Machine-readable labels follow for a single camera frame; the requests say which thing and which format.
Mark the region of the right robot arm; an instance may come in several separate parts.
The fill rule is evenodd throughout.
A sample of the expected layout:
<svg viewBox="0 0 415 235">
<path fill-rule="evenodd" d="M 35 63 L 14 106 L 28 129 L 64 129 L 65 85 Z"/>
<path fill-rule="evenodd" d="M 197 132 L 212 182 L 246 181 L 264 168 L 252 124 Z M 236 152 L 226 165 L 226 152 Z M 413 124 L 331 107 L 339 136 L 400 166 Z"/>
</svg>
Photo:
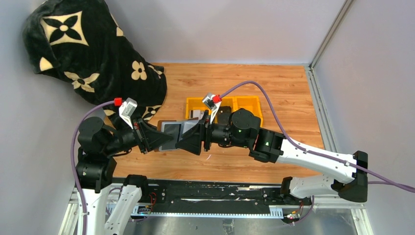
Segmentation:
<svg viewBox="0 0 415 235">
<path fill-rule="evenodd" d="M 208 151 L 213 143 L 242 147 L 263 163 L 299 165 L 320 174 L 311 177 L 285 177 L 280 193 L 302 199 L 314 195 L 338 195 L 347 201 L 368 199 L 368 154 L 356 151 L 341 154 L 294 141 L 282 133 L 264 129 L 261 119 L 246 109 L 231 113 L 228 123 L 212 123 L 208 111 L 176 143 L 178 149 L 195 155 Z"/>
</svg>

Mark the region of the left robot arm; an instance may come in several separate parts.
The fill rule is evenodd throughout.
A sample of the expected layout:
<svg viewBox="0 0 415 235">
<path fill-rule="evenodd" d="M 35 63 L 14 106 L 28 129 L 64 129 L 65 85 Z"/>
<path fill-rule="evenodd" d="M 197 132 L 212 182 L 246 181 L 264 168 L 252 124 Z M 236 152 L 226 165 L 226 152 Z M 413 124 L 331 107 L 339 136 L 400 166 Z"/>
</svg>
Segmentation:
<svg viewBox="0 0 415 235">
<path fill-rule="evenodd" d="M 158 131 L 142 118 L 133 126 L 116 130 L 98 117 L 89 117 L 79 126 L 78 199 L 83 210 L 78 219 L 80 235 L 121 235 L 131 218 L 133 208 L 141 199 L 154 200 L 146 176 L 128 175 L 121 188 L 115 208 L 106 215 L 107 201 L 116 168 L 115 157 L 138 147 L 147 154 L 173 140 L 173 136 Z"/>
</svg>

